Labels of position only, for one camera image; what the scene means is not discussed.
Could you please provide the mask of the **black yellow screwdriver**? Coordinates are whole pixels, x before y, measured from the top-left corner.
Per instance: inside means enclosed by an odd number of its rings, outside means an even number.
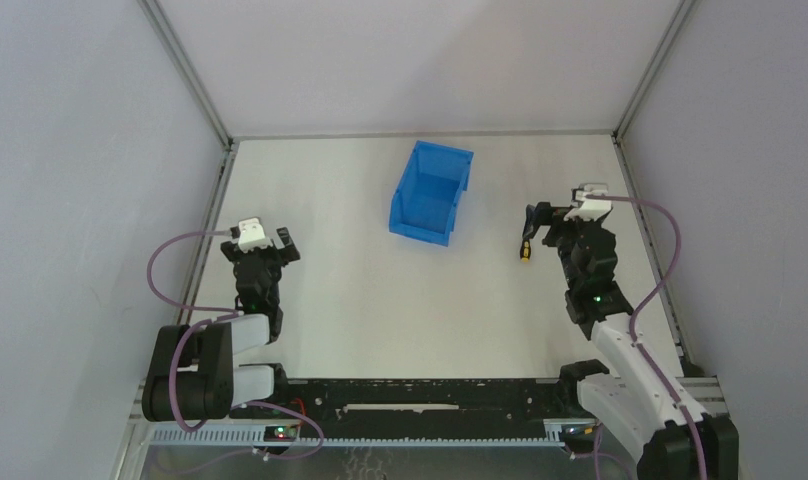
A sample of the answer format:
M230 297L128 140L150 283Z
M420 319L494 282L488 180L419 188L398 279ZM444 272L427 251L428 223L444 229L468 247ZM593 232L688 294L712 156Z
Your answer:
M519 257L522 262L528 262L531 258L531 233L527 230L522 234Z

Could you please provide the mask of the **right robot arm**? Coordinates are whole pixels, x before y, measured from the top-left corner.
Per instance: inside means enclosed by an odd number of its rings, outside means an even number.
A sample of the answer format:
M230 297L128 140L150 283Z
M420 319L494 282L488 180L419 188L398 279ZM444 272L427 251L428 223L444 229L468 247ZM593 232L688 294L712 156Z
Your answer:
M712 415L658 364L638 329L638 310L615 279L615 235L603 226L611 208L540 202L525 211L521 259L530 259L533 239L546 227L542 243L560 260L569 318L604 357L562 366L567 396L620 441L639 479L737 479L733 421Z

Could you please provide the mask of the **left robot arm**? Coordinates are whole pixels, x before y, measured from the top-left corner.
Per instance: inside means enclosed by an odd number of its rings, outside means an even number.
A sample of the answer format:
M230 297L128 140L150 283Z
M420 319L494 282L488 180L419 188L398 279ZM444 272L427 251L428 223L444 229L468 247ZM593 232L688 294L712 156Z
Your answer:
M151 422L176 422L192 432L201 422L226 417L235 405L267 400L283 388L278 363L243 364L238 354L280 337L282 270L300 253L287 228L279 245L257 219L222 232L220 250L232 266L236 297L217 307L217 318L159 330L142 393L142 412Z

